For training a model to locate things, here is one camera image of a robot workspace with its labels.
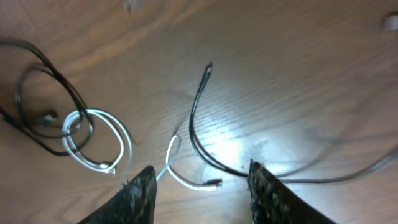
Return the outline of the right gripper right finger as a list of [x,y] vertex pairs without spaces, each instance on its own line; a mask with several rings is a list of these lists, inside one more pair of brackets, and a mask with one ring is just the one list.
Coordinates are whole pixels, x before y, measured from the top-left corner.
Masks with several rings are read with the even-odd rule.
[[334,224],[254,160],[249,166],[248,190],[253,224]]

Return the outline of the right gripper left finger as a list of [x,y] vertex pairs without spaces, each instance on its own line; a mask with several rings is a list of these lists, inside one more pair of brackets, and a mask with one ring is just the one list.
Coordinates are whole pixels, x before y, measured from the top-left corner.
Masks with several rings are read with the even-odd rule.
[[156,196],[155,169],[147,166],[79,224],[153,224]]

